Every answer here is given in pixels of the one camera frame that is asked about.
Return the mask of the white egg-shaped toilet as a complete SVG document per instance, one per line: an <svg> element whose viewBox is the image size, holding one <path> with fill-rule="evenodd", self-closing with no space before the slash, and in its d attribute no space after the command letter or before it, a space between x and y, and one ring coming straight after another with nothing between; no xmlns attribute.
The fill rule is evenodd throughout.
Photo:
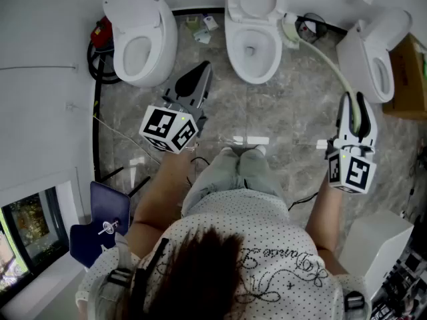
<svg viewBox="0 0 427 320"><path fill-rule="evenodd" d="M161 85L177 53L177 24L164 0L103 0L116 75L136 87Z"/></svg>

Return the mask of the white angular toilet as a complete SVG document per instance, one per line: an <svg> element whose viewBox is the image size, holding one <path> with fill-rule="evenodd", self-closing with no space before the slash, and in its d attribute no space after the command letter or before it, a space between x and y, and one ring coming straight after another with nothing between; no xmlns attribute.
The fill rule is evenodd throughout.
<svg viewBox="0 0 427 320"><path fill-rule="evenodd" d="M392 8L367 23L359 20L336 46L340 71L355 92L370 103L387 103L394 96L390 52L409 33L412 16Z"/></svg>

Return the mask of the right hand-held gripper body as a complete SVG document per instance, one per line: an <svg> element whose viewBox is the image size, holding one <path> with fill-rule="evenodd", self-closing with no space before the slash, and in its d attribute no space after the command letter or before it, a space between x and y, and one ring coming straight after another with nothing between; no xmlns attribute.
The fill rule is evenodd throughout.
<svg viewBox="0 0 427 320"><path fill-rule="evenodd" d="M328 183L350 194L367 194L377 165L373 162L376 136L327 141Z"/></svg>

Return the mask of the person's white dotted shirt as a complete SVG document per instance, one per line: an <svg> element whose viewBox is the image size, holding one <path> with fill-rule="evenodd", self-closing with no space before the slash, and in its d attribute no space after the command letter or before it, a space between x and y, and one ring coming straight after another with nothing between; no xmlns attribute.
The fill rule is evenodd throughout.
<svg viewBox="0 0 427 320"><path fill-rule="evenodd" d="M207 195L166 230L116 235L75 296L83 320L368 320L364 281L290 223L283 200Z"/></svg>

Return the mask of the white toilet with raised seat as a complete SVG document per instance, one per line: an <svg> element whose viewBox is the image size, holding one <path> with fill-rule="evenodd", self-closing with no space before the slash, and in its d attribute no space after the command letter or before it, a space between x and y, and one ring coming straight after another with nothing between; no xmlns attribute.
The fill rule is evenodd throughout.
<svg viewBox="0 0 427 320"><path fill-rule="evenodd" d="M225 34L228 57L245 82L272 78L282 58L279 23L287 0L226 0Z"/></svg>

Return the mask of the person's left forearm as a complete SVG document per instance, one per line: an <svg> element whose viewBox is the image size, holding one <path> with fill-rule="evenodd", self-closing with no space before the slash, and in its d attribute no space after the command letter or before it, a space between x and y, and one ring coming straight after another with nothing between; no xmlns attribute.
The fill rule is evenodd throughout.
<svg viewBox="0 0 427 320"><path fill-rule="evenodd" d="M153 181L134 213L134 225L148 225L166 230L176 220L177 206L182 202L191 167L192 152L165 153Z"/></svg>

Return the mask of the pale blue packets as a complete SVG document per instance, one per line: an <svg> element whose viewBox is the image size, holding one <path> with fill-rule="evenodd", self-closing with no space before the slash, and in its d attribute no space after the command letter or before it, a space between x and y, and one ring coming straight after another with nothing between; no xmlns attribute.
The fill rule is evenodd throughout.
<svg viewBox="0 0 427 320"><path fill-rule="evenodd" d="M208 29L200 29L193 34L194 39L198 43L208 44L211 39L211 35Z"/></svg>

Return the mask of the dark framed window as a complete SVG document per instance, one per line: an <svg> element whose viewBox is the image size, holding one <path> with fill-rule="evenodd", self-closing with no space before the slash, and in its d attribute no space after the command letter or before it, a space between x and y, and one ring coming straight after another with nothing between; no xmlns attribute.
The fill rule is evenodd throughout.
<svg viewBox="0 0 427 320"><path fill-rule="evenodd" d="M0 307L68 251L56 188L0 207Z"/></svg>

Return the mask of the red appliance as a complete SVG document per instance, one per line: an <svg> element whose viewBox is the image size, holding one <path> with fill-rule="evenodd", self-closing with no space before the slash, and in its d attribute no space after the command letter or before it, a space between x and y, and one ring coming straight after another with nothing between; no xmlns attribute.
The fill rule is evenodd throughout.
<svg viewBox="0 0 427 320"><path fill-rule="evenodd" d="M110 20L104 16L97 23L90 35L91 42L96 49L107 47L113 39L113 30Z"/></svg>

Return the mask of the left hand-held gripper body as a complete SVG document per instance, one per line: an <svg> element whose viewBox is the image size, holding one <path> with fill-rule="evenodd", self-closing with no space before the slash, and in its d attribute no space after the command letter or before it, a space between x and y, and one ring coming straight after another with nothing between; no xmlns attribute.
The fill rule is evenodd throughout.
<svg viewBox="0 0 427 320"><path fill-rule="evenodd" d="M150 105L145 111L139 134L159 151L179 154L195 137L199 137L207 121L201 103L172 99L166 95L162 101Z"/></svg>

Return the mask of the green toilet brush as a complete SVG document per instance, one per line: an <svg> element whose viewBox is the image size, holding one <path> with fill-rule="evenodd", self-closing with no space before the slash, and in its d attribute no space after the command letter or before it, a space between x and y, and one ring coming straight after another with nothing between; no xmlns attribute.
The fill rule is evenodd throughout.
<svg viewBox="0 0 427 320"><path fill-rule="evenodd" d="M338 69L338 67L334 64L333 61L330 60L330 58L327 55L325 55L322 51L320 51L317 47L315 47L311 43L308 43L307 41L304 41L302 38L300 38L296 29L296 24L292 25L292 24L284 23L284 17L283 17L281 21L278 23L278 27L279 29L282 30L281 38L286 47L289 47L290 49L299 49L300 45L306 46L308 49L312 50L318 57L320 57L334 72L334 74L342 84L344 91L350 94L350 98L352 100L352 109L354 113L353 129L354 129L354 132L358 134L361 126L361 118L362 118L361 111L360 111L359 104L357 102L356 94L351 88L348 80L343 76L343 74Z"/></svg>

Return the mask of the cluttered shelf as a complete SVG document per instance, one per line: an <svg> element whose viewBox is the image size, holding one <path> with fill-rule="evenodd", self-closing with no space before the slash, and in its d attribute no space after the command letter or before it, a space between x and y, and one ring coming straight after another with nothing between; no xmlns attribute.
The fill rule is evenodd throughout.
<svg viewBox="0 0 427 320"><path fill-rule="evenodd" d="M405 248L373 298L370 320L427 320L427 250Z"/></svg>

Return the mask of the blue chair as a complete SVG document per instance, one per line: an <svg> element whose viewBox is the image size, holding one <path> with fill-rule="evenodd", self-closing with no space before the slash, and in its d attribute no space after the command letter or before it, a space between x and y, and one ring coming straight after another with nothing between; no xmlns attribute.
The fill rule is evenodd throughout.
<svg viewBox="0 0 427 320"><path fill-rule="evenodd" d="M91 182L91 221L70 228L69 252L86 268L90 268L104 251L115 245L115 235L127 233L131 223L131 197L151 179L150 176L143 178L128 194L103 183L121 170L120 167L100 182Z"/></svg>

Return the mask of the white cabinet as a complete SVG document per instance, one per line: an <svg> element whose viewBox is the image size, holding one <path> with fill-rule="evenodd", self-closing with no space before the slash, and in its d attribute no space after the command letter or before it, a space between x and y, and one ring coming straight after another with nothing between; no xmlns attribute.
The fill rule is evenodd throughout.
<svg viewBox="0 0 427 320"><path fill-rule="evenodd" d="M371 299L400 258L413 228L413 224L388 210L352 223L339 262L348 273L363 276Z"/></svg>

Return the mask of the person's pale green trousers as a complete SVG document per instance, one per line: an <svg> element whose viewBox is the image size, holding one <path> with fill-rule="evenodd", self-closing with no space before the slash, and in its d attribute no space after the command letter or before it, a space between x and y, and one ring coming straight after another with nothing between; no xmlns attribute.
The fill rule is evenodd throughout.
<svg viewBox="0 0 427 320"><path fill-rule="evenodd" d="M283 189L270 169L265 155L255 148L241 155L219 153L202 171L186 195L181 214L187 215L192 207L211 193L249 189L284 199Z"/></svg>

